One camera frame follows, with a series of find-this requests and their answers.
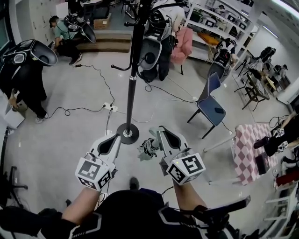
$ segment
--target black pole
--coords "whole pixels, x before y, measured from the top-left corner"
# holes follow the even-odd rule
[[[128,89],[128,106],[127,106],[127,122],[118,127],[117,133],[121,136],[121,142],[124,144],[135,143],[139,138],[138,128],[131,123],[132,112],[134,104],[134,95],[136,88],[136,72],[138,71],[138,63],[140,61],[140,53],[142,49],[143,35],[145,31],[145,24],[150,14],[151,1],[141,0],[138,18],[139,22],[134,26],[131,51],[133,51],[131,76],[129,77],[129,89]]]

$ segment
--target step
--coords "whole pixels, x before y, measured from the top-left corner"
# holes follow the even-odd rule
[[[82,43],[77,46],[78,50],[82,52],[126,52],[131,48],[130,42],[96,42],[96,43]]]
[[[132,36],[130,34],[102,34],[96,33],[97,42],[131,42]]]

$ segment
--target checkered tablecloth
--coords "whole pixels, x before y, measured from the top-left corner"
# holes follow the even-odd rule
[[[235,138],[235,170],[243,185],[258,179],[260,175],[257,171],[255,157],[265,152],[263,147],[253,148],[253,144],[265,136],[271,137],[268,124],[239,125],[236,127]],[[277,165],[278,160],[275,155],[268,157],[270,168]]]

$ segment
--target extension cord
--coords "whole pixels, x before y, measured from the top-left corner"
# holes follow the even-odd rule
[[[104,109],[107,109],[107,110],[111,110],[111,108],[112,108],[112,112],[117,112],[117,110],[118,110],[118,107],[116,107],[116,106],[110,106],[111,104],[110,103],[107,103],[107,102],[105,102],[104,104],[103,104],[103,106],[104,106]]]

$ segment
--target pink chair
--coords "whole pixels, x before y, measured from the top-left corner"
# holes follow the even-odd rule
[[[181,74],[183,74],[183,62],[192,53],[192,29],[182,27],[177,33],[178,45],[173,49],[171,62],[181,65]]]

